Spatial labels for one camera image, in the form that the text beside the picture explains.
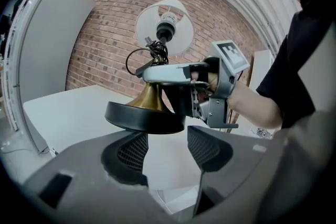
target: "forearm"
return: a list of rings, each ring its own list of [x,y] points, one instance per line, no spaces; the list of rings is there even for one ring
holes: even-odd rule
[[[255,126],[275,129],[282,125],[278,105],[272,99],[260,96],[239,81],[228,98],[228,105]]]

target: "black t-shirt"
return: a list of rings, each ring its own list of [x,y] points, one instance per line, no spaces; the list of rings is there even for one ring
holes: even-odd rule
[[[302,11],[292,19],[289,33],[257,92],[271,98],[283,113],[282,128],[315,111],[298,71],[309,59],[334,19],[329,0],[301,0]]]

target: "brick wall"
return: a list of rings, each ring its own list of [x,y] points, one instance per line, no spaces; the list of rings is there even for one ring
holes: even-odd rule
[[[139,47],[134,24],[139,13],[161,0],[94,0],[95,8],[84,23],[72,51],[66,89],[98,84],[115,92],[136,97],[144,82],[125,69],[127,55]],[[238,12],[223,0],[180,0],[196,30],[186,53],[170,57],[170,63],[203,60],[212,41],[232,39],[251,60],[263,47]],[[147,52],[134,54],[131,70],[150,60]],[[249,71],[241,81],[247,83]]]

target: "white lampshade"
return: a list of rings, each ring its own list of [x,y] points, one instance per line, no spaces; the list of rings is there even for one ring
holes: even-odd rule
[[[147,45],[145,38],[158,40],[156,28],[162,20],[159,16],[160,6],[178,10],[179,14],[183,14],[182,19],[175,24],[176,31],[172,40],[166,43],[169,56],[180,54],[192,44],[195,31],[186,8],[178,0],[163,0],[144,9],[135,22],[135,33],[144,47]]]

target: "person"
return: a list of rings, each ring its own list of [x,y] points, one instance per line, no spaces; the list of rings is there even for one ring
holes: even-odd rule
[[[228,106],[232,110],[258,127],[288,128],[315,111],[298,71],[334,20],[334,5],[332,0],[298,1],[302,11],[294,15],[289,33],[283,40],[273,65],[257,88],[257,93],[237,81],[228,98]],[[210,73],[208,77],[214,91],[217,75]]]

